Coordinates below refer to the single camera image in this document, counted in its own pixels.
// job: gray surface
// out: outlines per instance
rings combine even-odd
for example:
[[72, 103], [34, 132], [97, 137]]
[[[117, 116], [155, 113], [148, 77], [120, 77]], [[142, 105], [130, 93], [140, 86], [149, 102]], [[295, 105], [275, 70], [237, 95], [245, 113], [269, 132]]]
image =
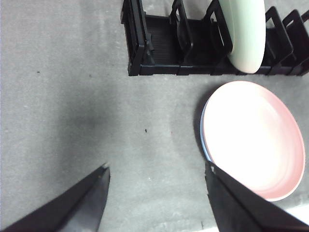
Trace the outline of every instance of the gray surface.
[[[172, 0], [144, 0], [166, 15]], [[269, 0], [282, 16], [309, 1]], [[214, 88], [259, 83], [295, 116], [309, 150], [309, 76], [128, 77], [122, 1], [1, 1], [1, 224], [47, 203], [102, 163], [111, 184], [100, 231], [215, 225], [195, 128]], [[208, 2], [186, 1], [201, 18]], [[309, 166], [282, 208], [309, 202]]]

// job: pink plate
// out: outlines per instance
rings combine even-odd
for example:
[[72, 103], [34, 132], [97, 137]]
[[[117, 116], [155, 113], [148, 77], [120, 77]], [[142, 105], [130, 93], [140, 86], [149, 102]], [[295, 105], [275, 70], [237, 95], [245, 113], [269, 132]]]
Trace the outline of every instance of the pink plate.
[[298, 125], [266, 88], [234, 81], [209, 98], [201, 121], [205, 153], [218, 167], [269, 201], [290, 195], [305, 169]]

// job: dish rack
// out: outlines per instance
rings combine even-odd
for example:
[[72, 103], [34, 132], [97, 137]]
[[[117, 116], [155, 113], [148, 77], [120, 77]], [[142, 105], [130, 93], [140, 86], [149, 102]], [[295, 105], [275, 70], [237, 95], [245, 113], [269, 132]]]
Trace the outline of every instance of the dish rack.
[[[262, 65], [255, 74], [299, 75], [309, 72], [309, 35], [304, 23], [309, 11], [293, 10], [281, 20], [272, 6], [266, 22]], [[125, 26], [129, 56], [128, 74], [235, 74], [227, 55], [233, 44], [218, 0], [201, 20], [188, 19], [182, 0], [174, 0], [169, 17], [147, 15], [141, 0], [124, 0], [121, 23]]]

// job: plate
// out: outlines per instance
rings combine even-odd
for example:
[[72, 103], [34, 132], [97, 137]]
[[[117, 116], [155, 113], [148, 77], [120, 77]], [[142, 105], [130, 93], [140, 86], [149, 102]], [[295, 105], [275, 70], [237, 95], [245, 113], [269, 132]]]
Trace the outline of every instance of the plate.
[[266, 88], [234, 81], [208, 99], [201, 118], [208, 160], [269, 201], [299, 185], [305, 168], [300, 129], [288, 108]]
[[231, 63], [244, 73], [255, 73], [261, 66], [266, 40], [264, 0], [219, 0], [233, 50]]

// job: gray carpet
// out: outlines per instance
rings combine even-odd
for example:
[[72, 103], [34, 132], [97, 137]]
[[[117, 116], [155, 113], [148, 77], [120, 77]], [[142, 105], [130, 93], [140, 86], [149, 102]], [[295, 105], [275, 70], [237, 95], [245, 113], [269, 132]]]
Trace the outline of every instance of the gray carpet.
[[[144, 0], [168, 15], [172, 0]], [[187, 0], [201, 18], [208, 0]], [[308, 0], [266, 0], [282, 18]], [[52, 200], [101, 164], [111, 183], [100, 231], [198, 231], [215, 226], [206, 195], [198, 117], [233, 80], [273, 91], [309, 151], [309, 75], [128, 77], [121, 0], [1, 1], [1, 226]], [[309, 166], [276, 205], [309, 202]]]

